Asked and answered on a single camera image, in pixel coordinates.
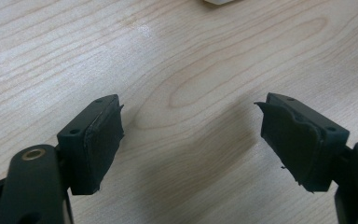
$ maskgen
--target black clamp jaw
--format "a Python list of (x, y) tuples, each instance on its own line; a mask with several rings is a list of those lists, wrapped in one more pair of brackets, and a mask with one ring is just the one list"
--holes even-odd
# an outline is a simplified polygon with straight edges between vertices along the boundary
[(256, 103), (264, 113), (261, 136), (307, 191), (335, 196), (339, 223), (358, 223), (358, 143), (346, 147), (350, 132), (298, 100), (269, 93)]
[(117, 95), (95, 100), (58, 133), (56, 147), (17, 153), (0, 180), (0, 224), (73, 223), (67, 190), (100, 188), (124, 136), (121, 108)]

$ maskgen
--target wooden table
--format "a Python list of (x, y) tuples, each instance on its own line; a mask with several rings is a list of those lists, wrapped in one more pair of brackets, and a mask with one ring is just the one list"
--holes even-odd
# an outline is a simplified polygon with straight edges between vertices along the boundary
[(11, 157), (117, 93), (126, 136), (76, 223), (337, 223), (253, 105), (297, 98), (358, 142), (358, 1), (0, 0), (0, 179)]

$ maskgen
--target metal screw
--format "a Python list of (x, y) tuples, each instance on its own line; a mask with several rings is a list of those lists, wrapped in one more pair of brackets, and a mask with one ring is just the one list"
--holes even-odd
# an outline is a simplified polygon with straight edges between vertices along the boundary
[(46, 150), (43, 148), (35, 148), (35, 149), (31, 149), (27, 152), (25, 152), (24, 154), (22, 154), (22, 159), (24, 161), (31, 161), (31, 160), (35, 160), (37, 158), (42, 157), (43, 155), (45, 155)]

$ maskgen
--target white object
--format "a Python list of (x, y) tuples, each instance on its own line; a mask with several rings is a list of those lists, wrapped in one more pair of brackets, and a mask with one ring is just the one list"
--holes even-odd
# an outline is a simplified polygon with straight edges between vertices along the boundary
[(234, 0), (205, 0), (205, 2), (210, 2), (212, 4), (215, 4), (215, 5), (222, 5), (222, 4), (225, 4), (227, 2), (232, 2)]

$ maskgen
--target wood grain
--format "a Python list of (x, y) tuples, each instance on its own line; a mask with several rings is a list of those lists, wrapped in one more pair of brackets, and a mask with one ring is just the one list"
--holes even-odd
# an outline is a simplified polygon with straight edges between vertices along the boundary
[(126, 136), (76, 223), (337, 223), (253, 105), (297, 98), (358, 142), (358, 1), (0, 0), (0, 178), (23, 148), (117, 93)]

